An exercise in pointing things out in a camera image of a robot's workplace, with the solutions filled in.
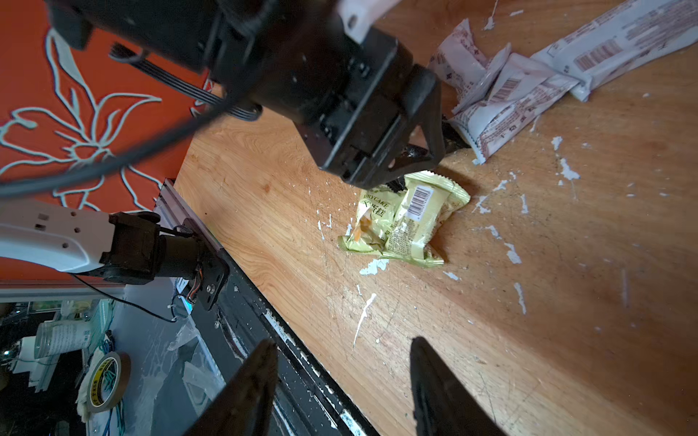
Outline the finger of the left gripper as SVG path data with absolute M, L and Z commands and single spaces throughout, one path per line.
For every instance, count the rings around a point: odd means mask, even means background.
M 441 81 L 415 65 L 398 96 L 398 115 L 387 130 L 381 178 L 431 170 L 445 157 Z

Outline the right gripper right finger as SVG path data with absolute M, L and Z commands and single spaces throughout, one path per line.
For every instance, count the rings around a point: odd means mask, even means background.
M 427 339 L 410 348 L 410 377 L 418 435 L 503 435 Z

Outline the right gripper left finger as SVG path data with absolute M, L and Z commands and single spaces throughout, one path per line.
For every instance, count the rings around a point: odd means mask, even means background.
M 267 435 L 277 380 L 278 350 L 273 341 L 265 339 L 185 433 L 189 436 Z

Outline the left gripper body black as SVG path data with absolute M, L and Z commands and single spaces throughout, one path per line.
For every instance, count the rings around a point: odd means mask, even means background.
M 352 48 L 329 106 L 314 123 L 296 128 L 319 169 L 349 185 L 374 188 L 393 179 L 388 165 L 408 118 L 414 57 L 375 28 Z

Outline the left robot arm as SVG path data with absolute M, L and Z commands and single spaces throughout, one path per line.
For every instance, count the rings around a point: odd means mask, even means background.
M 215 294 L 229 274 L 218 251 L 163 228 L 151 212 L 76 211 L 36 200 L 123 170 L 220 116 L 271 110 L 291 120 L 316 165 L 371 189 L 436 167 L 445 157 L 441 85 L 394 37 L 374 27 L 390 1 L 50 1 L 54 30 L 76 49 L 92 32 L 123 38 L 114 60 L 206 112 L 122 156 L 66 174 L 3 183 L 1 254 L 112 283 L 158 277 Z

